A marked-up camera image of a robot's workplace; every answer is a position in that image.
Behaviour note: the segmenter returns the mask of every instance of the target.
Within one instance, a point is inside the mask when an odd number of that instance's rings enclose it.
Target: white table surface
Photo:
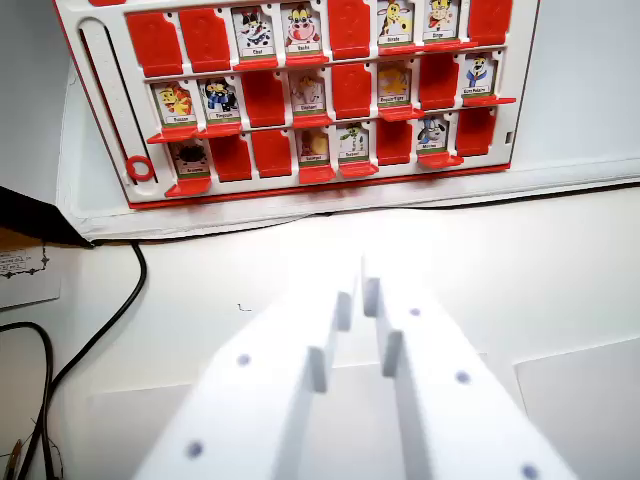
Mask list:
[[[55,398],[50,428],[65,478],[93,478],[85,461],[90,398],[192,383],[216,349],[288,283],[314,275],[317,265],[357,258],[364,248],[413,252],[411,267],[424,270],[519,401],[513,364],[640,336],[639,211],[640,189],[629,188],[468,209],[334,215],[143,244],[149,278],[138,301]],[[50,332],[56,371],[120,306],[139,271],[128,245],[60,250],[61,298],[0,312],[0,324],[31,320]],[[370,327],[357,322],[340,337],[337,366],[377,361]],[[31,332],[0,336],[0,384],[11,387],[0,388],[0,454],[31,430],[43,360]]]

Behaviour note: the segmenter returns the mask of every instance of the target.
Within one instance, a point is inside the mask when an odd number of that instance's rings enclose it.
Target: character card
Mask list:
[[[496,62],[490,53],[467,55],[464,61],[465,87],[463,97],[484,97],[493,93]]]
[[[310,115],[327,110],[324,80],[313,71],[289,72],[289,90],[294,115]]]
[[[438,42],[458,36],[460,0],[425,0],[425,42]]]
[[[236,87],[229,85],[224,77],[198,80],[207,123],[239,122],[240,109]]]
[[[311,9],[311,3],[283,3],[280,9],[287,55],[321,52],[320,13]]]
[[[197,139],[169,143],[171,160],[176,167],[178,178],[209,177],[209,162],[202,141]]]
[[[369,160],[369,131],[360,123],[352,123],[346,127],[336,128],[340,149],[338,162],[358,162]]]
[[[447,151],[447,136],[449,122],[442,115],[430,115],[420,120],[422,127],[418,133],[418,146],[416,153],[426,155]]]
[[[296,130],[298,163],[301,167],[329,165],[329,136],[321,129]]]
[[[271,17],[260,7],[231,9],[240,59],[274,57]]]
[[[178,82],[156,83],[151,90],[163,127],[196,124],[191,95]]]
[[[378,0],[378,45],[408,45],[413,40],[413,5],[407,0]]]
[[[411,71],[403,63],[378,64],[378,106],[408,105],[411,99]]]

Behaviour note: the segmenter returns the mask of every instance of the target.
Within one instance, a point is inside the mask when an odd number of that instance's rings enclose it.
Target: red ring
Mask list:
[[[136,172],[136,163],[144,163],[148,167],[149,171],[144,175],[140,175],[138,172]],[[133,157],[127,159],[127,173],[136,182],[146,182],[148,180],[151,180],[155,175],[151,160],[149,160],[147,157],[143,157],[142,155],[134,155]]]

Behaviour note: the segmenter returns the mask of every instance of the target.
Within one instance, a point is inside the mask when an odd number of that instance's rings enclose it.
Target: black cable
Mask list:
[[[46,363],[44,389],[43,389],[44,392],[42,393],[42,405],[47,405],[50,399],[51,377],[53,376],[53,346],[51,345],[51,339],[49,338],[49,335],[47,334],[47,331],[44,328],[42,328],[37,323],[33,323],[33,322],[16,322],[16,323],[11,323],[9,325],[3,325],[3,326],[0,326],[0,333],[8,332],[10,330],[18,330],[21,328],[30,328],[31,330],[35,330],[38,333],[38,335],[40,335],[40,338],[42,339],[42,344],[44,345],[44,358]],[[38,427],[42,431],[43,438],[46,438],[48,440],[49,429],[47,428],[46,417],[44,417],[40,421],[40,423],[36,424],[36,426],[34,427],[34,432]],[[51,459],[51,448],[49,447],[48,442],[45,442],[45,444],[42,445],[42,451],[44,453],[44,466],[47,473],[47,479],[53,479],[55,478],[55,474],[53,473],[53,461]]]
[[[17,480],[26,480],[27,478],[27,474],[29,473],[29,467],[31,466],[31,462],[33,461],[33,456],[35,455],[36,448],[38,446],[38,440],[40,439],[40,435],[43,434],[42,424],[45,423],[43,422],[43,419],[47,417],[47,413],[49,412],[49,405],[51,403],[51,398],[53,397],[58,386],[60,385],[60,382],[73,369],[73,367],[75,367],[80,362],[80,360],[84,358],[84,356],[89,352],[89,350],[91,350],[91,348],[96,343],[98,343],[98,341],[104,336],[104,334],[107,333],[111,327],[113,327],[113,325],[120,319],[120,317],[122,317],[124,312],[127,311],[127,309],[131,306],[131,304],[136,299],[136,297],[140,294],[140,291],[144,286],[144,283],[147,279],[147,262],[144,259],[144,255],[142,254],[142,251],[140,250],[140,246],[138,245],[137,241],[131,242],[131,247],[133,247],[133,251],[135,252],[136,257],[138,258],[138,262],[140,263],[140,278],[138,279],[138,283],[136,284],[135,288],[131,292],[131,295],[129,295],[129,298],[125,300],[125,302],[118,309],[118,311],[113,314],[113,316],[109,319],[109,321],[105,323],[104,326],[100,330],[98,330],[98,332],[93,337],[91,337],[91,339],[86,343],[86,345],[82,347],[82,349],[80,349],[80,351],[69,361],[69,363],[65,365],[65,367],[62,370],[60,370],[60,373],[58,373],[58,375],[56,375],[53,381],[51,382],[51,388],[49,389],[49,397],[47,399],[47,403],[43,404],[42,407],[40,408],[38,420],[36,422],[35,428],[33,429],[33,439],[31,440],[31,443],[29,444],[29,448],[27,449],[27,453],[24,457],[24,461],[22,462],[22,467],[20,468],[20,474],[18,475]]]

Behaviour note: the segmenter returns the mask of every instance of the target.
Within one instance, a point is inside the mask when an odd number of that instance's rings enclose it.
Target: gray dot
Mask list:
[[[467,383],[471,382],[471,377],[464,370],[460,370],[458,373],[456,373],[456,380],[466,385]]]
[[[536,478],[540,477],[538,475],[538,470],[533,465],[525,465],[524,467],[522,467],[522,475],[524,476],[524,478],[527,478],[529,480],[535,480]]]
[[[243,353],[238,357],[237,362],[238,362],[238,365],[240,365],[241,367],[247,366],[249,365],[249,363],[251,363],[251,357],[246,353]]]
[[[202,443],[195,441],[191,442],[187,447],[187,456],[189,458],[198,458],[202,454]]]

